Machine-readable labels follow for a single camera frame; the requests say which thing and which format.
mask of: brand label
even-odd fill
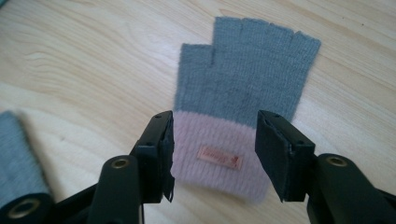
[[[236,170],[240,170],[242,166],[242,157],[213,147],[201,147],[197,157],[200,160],[210,161]]]

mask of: gray knit fabric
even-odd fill
[[[259,109],[291,120],[319,47],[266,21],[216,18],[213,46],[182,47],[175,110],[250,127]]]
[[[30,193],[49,193],[18,119],[0,115],[0,207]]]

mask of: light wood surface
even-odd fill
[[[0,111],[22,120],[60,201],[127,154],[172,109],[182,43],[210,44],[216,16],[250,17],[319,38],[293,124],[317,154],[352,159],[396,194],[396,2],[10,0],[0,8]],[[270,189],[249,204],[177,183],[147,223],[308,223],[305,203]]]

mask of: metal grommet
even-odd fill
[[[331,157],[326,158],[326,161],[329,164],[334,165],[334,166],[340,166],[340,167],[347,166],[347,162],[339,157],[331,156]]]
[[[115,169],[120,169],[129,165],[129,161],[127,159],[118,159],[116,161],[111,162],[111,167]]]
[[[36,198],[25,199],[22,202],[15,205],[8,212],[8,217],[13,219],[26,217],[27,215],[33,213],[38,208],[39,205],[40,205],[40,201]]]

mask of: wood grain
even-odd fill
[[[0,111],[26,127],[55,199],[97,181],[151,116],[172,109],[182,43],[210,44],[216,16],[301,30],[322,47],[293,124],[396,194],[396,2],[28,1],[0,8]],[[177,183],[147,223],[307,223],[270,189],[249,204]]]

